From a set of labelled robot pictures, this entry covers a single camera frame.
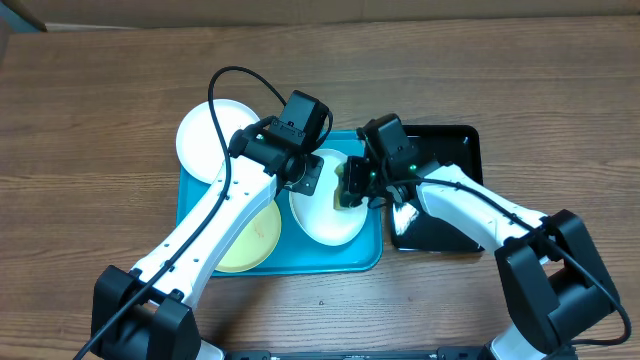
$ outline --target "wood grain surface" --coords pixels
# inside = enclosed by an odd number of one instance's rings
[[[0,358],[71,358],[98,275],[169,234],[176,130],[225,65],[322,99],[338,129],[389,112],[473,125],[485,184],[580,214],[640,324],[640,17],[13,35],[0,73]],[[280,112],[247,76],[219,85],[217,97]],[[212,280],[196,318],[225,349],[279,352],[480,345],[510,323],[489,254],[399,254],[388,237],[363,273]],[[612,315],[584,335],[621,332]],[[580,355],[640,358],[640,340]]]

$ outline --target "robotic arm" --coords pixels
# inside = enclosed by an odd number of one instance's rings
[[[320,101],[294,92],[279,118],[264,119],[233,136],[232,183],[219,212],[153,283],[148,296],[91,347],[94,354],[113,360],[224,358],[222,351],[201,340],[193,309],[240,231],[281,189],[313,194],[323,163],[311,152],[319,146],[327,116],[331,120]],[[364,197],[395,202],[418,198],[423,211],[495,254],[514,325],[484,348],[482,359],[543,359],[615,310],[600,289],[619,302],[615,286],[575,215],[563,210],[548,217],[525,209],[473,182],[452,164],[441,166],[435,159],[414,164],[416,149],[393,114],[372,120],[358,133],[367,151],[345,164],[336,207],[359,205]],[[356,163],[365,166],[353,166]],[[376,181],[358,181],[372,172]],[[225,175],[222,170],[183,222],[128,273],[110,266],[100,276],[94,288],[92,335],[200,226],[220,196]],[[542,265],[562,259],[557,248],[587,268],[599,284],[570,265],[547,278]],[[157,305],[155,312],[145,303]]]

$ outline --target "tabletop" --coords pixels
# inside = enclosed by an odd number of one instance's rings
[[[93,285],[175,226],[184,115],[220,67],[328,104],[335,128],[396,112],[468,124],[485,185],[579,214],[640,324],[640,17],[12,35],[0,70],[0,358],[69,359]],[[242,74],[216,97],[280,106]],[[362,273],[211,280],[196,319],[224,349],[481,345],[510,323],[491,254],[384,254]],[[617,337],[618,315],[583,335]],[[640,357],[637,336],[584,359]]]

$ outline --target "white plate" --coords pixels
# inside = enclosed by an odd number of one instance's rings
[[[367,202],[356,208],[336,210],[333,197],[338,187],[336,167],[347,161],[338,150],[320,149],[314,152],[324,159],[320,179],[313,196],[289,194],[293,218],[309,237],[329,246],[348,243],[358,235],[367,219]]]
[[[215,99],[213,105],[227,146],[237,130],[260,120],[253,110],[237,101]],[[184,117],[176,135],[176,150],[180,163],[191,176],[213,183],[224,162],[224,154],[208,103],[196,106]]]

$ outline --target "wooden floor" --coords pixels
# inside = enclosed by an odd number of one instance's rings
[[[13,35],[0,71],[0,358],[69,359],[93,285],[175,225],[183,116],[247,66],[300,89],[336,128],[398,113],[470,124],[485,184],[580,214],[640,325],[640,17]],[[278,101],[244,75],[217,97]],[[490,254],[399,254],[371,271],[211,281],[196,318],[225,349],[430,349],[509,323]],[[585,336],[617,337],[612,315]],[[583,359],[640,358],[640,339]]]

